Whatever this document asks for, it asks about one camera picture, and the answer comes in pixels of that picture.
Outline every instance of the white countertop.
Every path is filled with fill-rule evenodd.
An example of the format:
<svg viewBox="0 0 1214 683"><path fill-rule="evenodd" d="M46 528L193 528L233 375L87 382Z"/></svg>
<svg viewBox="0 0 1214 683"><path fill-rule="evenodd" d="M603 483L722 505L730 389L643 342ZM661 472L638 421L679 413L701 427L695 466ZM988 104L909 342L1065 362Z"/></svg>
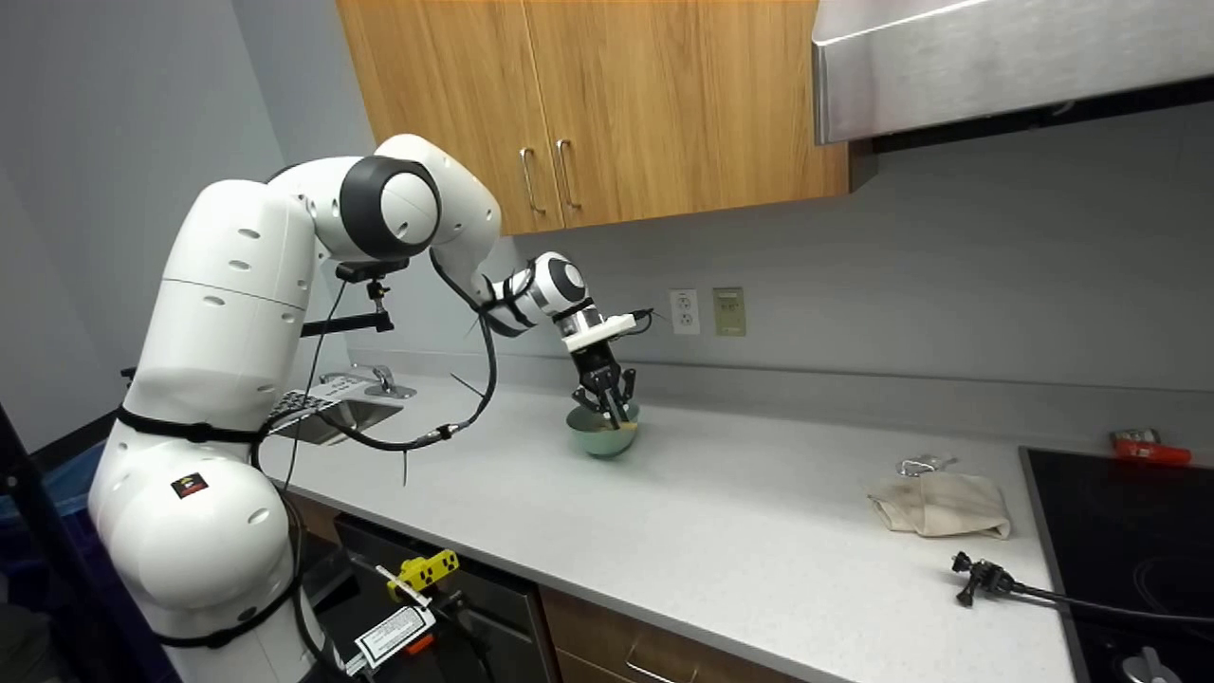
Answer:
<svg viewBox="0 0 1214 683"><path fill-rule="evenodd" d="M370 438L417 438L474 408L455 381L409 389L417 399ZM1052 585L1015 445L643 408L639 440L603 464L571 451L565 411L562 394L505 389L474 428L414 451L404 483L389 451L300 445L293 490L795 678L1068 678L1054 612L952 600L955 552ZM868 490L923 451L998 483L1012 534L887 533ZM284 454L269 440L265 472Z"/></svg>

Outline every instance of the green bowl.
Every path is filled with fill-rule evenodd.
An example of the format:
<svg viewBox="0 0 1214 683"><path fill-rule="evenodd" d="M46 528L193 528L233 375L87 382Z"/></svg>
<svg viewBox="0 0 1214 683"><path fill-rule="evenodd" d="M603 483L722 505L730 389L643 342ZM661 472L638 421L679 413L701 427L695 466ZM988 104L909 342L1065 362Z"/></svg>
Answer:
<svg viewBox="0 0 1214 683"><path fill-rule="evenodd" d="M639 411L633 408L624 421L609 427L603 413L590 413L584 408L565 413L571 447L595 459L613 459L622 451L628 451L628 445L639 432Z"/></svg>

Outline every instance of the range hood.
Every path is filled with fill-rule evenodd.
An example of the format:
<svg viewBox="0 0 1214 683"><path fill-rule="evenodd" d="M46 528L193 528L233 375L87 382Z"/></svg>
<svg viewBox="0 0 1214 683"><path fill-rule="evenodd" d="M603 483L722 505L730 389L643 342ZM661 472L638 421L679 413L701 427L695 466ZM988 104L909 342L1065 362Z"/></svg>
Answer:
<svg viewBox="0 0 1214 683"><path fill-rule="evenodd" d="M820 142L1214 75L1214 0L820 0Z"/></svg>

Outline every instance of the black stovetop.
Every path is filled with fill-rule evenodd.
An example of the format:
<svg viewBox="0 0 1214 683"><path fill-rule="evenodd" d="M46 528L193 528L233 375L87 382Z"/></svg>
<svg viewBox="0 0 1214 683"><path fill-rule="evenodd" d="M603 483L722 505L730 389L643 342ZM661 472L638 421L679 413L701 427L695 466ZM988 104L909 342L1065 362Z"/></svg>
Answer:
<svg viewBox="0 0 1214 683"><path fill-rule="evenodd" d="M1214 472L1065 451L1024 451L1024 466L1059 593L1214 616ZM1076 678L1126 683L1126 662L1153 648L1182 683L1214 683L1214 628L1068 612L1065 631Z"/></svg>

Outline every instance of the black pole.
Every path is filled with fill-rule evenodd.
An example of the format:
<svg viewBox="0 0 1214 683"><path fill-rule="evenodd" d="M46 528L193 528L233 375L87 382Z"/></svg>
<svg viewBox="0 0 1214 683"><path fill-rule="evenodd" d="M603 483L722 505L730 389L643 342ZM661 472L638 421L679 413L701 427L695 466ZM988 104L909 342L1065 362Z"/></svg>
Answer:
<svg viewBox="0 0 1214 683"><path fill-rule="evenodd" d="M70 642L69 648L78 657L78 678L144 678L130 642L97 593L87 582L87 571L61 524L61 511L49 505L42 490L42 476L13 438L3 408L0 408L0 494L10 494L13 509L23 511L34 542L42 548L49 571L65 582L70 595Z"/></svg>

